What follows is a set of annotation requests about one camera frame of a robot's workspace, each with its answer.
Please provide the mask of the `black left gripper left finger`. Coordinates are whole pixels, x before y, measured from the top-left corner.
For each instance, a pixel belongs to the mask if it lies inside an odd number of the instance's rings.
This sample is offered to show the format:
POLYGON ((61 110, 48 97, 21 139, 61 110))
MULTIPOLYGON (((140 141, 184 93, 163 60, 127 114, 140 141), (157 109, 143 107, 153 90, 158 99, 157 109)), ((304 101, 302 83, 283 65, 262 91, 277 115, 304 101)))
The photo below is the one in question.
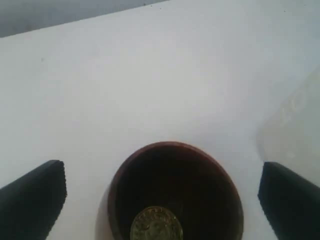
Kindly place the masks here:
POLYGON ((0 189, 0 238, 45 240, 67 197, 64 162, 49 160, 0 189))

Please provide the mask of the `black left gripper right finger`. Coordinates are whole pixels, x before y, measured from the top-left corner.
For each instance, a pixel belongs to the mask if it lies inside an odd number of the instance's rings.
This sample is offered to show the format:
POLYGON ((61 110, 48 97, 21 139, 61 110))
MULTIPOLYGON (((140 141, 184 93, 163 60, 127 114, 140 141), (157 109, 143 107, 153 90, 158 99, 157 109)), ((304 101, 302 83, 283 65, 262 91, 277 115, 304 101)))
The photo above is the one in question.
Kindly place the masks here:
POLYGON ((278 162, 263 164, 262 210, 279 240, 320 238, 320 188, 278 162))

